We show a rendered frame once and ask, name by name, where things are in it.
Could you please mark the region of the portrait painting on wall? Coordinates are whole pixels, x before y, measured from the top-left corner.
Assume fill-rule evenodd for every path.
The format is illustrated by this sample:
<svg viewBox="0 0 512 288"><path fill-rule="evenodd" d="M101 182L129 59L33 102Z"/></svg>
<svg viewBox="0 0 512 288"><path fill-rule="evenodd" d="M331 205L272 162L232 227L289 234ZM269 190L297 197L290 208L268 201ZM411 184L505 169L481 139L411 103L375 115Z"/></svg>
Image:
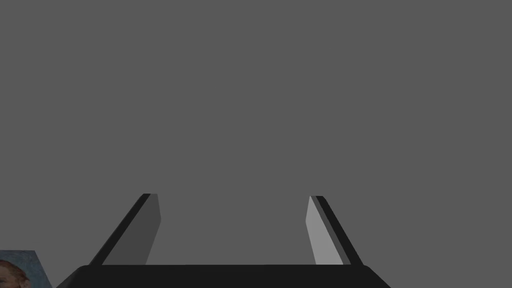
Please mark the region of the portrait painting on wall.
<svg viewBox="0 0 512 288"><path fill-rule="evenodd" d="M0 288L53 288L34 250L0 250Z"/></svg>

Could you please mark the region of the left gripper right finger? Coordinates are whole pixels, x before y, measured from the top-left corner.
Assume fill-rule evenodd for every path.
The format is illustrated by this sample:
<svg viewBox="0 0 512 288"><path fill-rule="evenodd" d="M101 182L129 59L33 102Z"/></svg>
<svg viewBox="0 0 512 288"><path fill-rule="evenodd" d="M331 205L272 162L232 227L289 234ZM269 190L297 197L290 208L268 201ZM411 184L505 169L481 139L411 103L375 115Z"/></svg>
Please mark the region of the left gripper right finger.
<svg viewBox="0 0 512 288"><path fill-rule="evenodd" d="M315 264L363 265L331 205L323 196L309 197L305 225Z"/></svg>

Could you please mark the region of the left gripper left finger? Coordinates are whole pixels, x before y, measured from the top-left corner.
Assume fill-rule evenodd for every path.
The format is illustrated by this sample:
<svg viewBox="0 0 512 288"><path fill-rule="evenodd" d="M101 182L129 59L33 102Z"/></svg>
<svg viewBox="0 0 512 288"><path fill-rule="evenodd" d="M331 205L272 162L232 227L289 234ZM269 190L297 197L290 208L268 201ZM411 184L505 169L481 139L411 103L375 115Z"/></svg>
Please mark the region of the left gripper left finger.
<svg viewBox="0 0 512 288"><path fill-rule="evenodd" d="M158 195L142 194L89 264L145 265L161 221Z"/></svg>

